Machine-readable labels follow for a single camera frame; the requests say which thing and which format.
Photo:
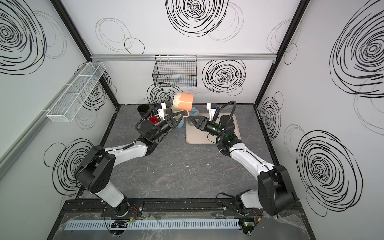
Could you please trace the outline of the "cream white mug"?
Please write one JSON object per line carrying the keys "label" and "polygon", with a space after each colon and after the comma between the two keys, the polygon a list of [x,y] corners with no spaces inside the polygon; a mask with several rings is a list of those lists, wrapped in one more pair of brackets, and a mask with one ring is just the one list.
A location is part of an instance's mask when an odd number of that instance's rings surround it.
{"label": "cream white mug", "polygon": [[160,122],[160,119],[156,116],[151,116],[149,120],[154,124],[157,125]]}

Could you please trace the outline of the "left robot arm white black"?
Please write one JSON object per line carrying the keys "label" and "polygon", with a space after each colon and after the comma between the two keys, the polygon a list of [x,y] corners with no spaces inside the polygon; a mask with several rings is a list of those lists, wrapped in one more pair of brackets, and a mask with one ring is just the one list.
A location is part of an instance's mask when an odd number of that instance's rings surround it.
{"label": "left robot arm white black", "polygon": [[125,216],[130,203],[128,198],[111,182],[114,167],[132,159],[148,156],[168,132],[189,116],[188,111],[166,115],[158,124],[146,113],[135,125],[140,136],[131,143],[115,148],[92,147],[75,171],[77,180],[89,192],[107,203],[118,217]]}

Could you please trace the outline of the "blue butterfly mug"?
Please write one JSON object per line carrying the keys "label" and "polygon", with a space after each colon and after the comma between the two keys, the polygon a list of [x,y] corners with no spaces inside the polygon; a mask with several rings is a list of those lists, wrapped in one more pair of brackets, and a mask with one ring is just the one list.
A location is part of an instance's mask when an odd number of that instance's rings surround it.
{"label": "blue butterfly mug", "polygon": [[196,107],[192,107],[192,110],[189,111],[190,116],[198,116],[200,114],[199,110]]}

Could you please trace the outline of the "light blue mug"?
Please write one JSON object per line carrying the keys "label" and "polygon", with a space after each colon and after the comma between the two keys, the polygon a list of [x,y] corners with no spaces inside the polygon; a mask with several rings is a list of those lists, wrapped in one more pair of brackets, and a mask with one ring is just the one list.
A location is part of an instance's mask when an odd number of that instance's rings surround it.
{"label": "light blue mug", "polygon": [[184,126],[184,124],[185,124],[185,119],[183,118],[183,119],[180,121],[180,123],[179,123],[179,125],[177,126],[177,128],[182,128],[182,127]]}

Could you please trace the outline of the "white black mug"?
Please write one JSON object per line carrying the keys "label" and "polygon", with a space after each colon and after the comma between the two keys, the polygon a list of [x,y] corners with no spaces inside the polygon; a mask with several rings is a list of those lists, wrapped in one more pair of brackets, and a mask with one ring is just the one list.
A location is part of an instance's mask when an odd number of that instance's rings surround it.
{"label": "white black mug", "polygon": [[148,118],[148,111],[150,110],[150,106],[148,104],[141,104],[137,107],[137,111],[139,112],[142,118]]}

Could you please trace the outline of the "grey mug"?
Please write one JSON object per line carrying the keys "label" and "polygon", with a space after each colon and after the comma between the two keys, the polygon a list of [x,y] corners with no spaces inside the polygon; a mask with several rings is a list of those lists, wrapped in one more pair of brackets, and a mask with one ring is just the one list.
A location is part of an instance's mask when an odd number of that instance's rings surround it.
{"label": "grey mug", "polygon": [[165,101],[165,104],[166,104],[166,114],[171,114],[172,113],[172,104],[171,102],[168,102],[168,101]]}

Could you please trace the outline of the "orange cream mug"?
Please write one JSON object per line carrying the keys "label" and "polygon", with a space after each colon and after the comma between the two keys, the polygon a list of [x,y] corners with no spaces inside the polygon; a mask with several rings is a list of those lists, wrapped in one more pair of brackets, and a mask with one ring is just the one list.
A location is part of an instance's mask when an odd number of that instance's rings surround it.
{"label": "orange cream mug", "polygon": [[173,106],[184,112],[184,118],[190,115],[193,108],[194,94],[176,93],[173,100]]}

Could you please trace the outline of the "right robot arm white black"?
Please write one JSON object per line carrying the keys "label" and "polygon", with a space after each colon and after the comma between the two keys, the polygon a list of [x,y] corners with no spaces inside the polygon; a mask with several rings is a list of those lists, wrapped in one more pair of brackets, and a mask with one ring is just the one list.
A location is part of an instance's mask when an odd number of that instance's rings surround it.
{"label": "right robot arm white black", "polygon": [[298,202],[288,170],[263,160],[246,147],[235,134],[231,116],[221,116],[218,124],[205,116],[190,116],[189,120],[196,129],[215,136],[220,153],[240,163],[257,180],[257,190],[235,196],[241,208],[262,209],[275,216]]}

